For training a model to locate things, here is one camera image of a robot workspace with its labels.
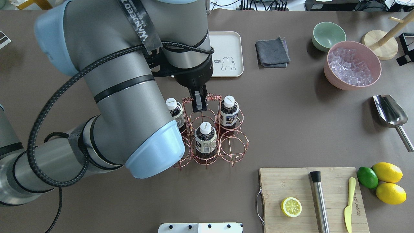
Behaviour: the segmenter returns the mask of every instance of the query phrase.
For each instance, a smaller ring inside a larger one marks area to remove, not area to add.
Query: bunny drawing
[[[221,70],[236,70],[236,65],[234,64],[233,58],[223,58],[223,66]]]

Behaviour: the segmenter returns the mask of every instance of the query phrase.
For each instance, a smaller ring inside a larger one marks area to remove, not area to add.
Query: cutting board
[[[309,172],[320,171],[323,195],[331,233],[347,233],[344,208],[348,205],[348,180],[356,182],[352,204],[352,233],[369,233],[361,190],[354,167],[282,167],[261,168],[265,233],[319,233],[316,199]],[[302,204],[302,213],[295,218],[282,213],[286,197],[295,197]]]

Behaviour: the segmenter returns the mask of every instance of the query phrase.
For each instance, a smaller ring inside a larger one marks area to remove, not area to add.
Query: citrus fruit
[[[360,167],[356,176],[359,182],[369,189],[375,189],[378,186],[378,177],[369,167]]]
[[[380,162],[372,166],[379,180],[388,183],[397,183],[402,178],[402,171],[391,163]]]
[[[401,204],[407,198],[404,189],[393,183],[382,183],[378,185],[375,193],[381,201],[391,205]]]
[[[289,217],[297,217],[302,213],[301,202],[294,197],[287,197],[282,201],[282,212]]]

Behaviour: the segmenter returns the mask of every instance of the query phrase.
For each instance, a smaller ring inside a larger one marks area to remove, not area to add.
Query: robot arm
[[[210,50],[205,2],[170,3],[173,1],[179,0],[142,0],[160,40]],[[108,54],[141,44],[140,34],[121,8],[137,2],[65,2],[36,22],[39,45],[60,71],[74,75]],[[157,56],[160,59],[151,62],[152,66],[160,65],[157,73],[150,70],[148,54],[142,51],[120,56],[89,72],[84,78],[101,115],[71,131],[69,140],[57,138],[37,147],[38,167],[57,181],[75,177],[85,162],[79,143],[84,144],[93,162],[84,176],[126,164],[134,177],[146,178],[176,163],[184,153],[184,145],[153,73],[174,75],[178,83],[189,88],[194,111],[202,111],[207,108],[205,83],[212,75],[212,58],[173,43],[161,48]],[[11,126],[4,121],[0,124],[3,128]],[[15,141],[12,132],[4,138]],[[0,204],[24,204],[54,188],[32,171],[23,149],[0,158]]]

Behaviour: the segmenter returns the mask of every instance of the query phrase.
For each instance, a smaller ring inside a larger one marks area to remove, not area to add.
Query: ice
[[[367,86],[373,82],[371,72],[364,61],[355,58],[356,49],[337,48],[328,54],[329,68],[342,81]]]

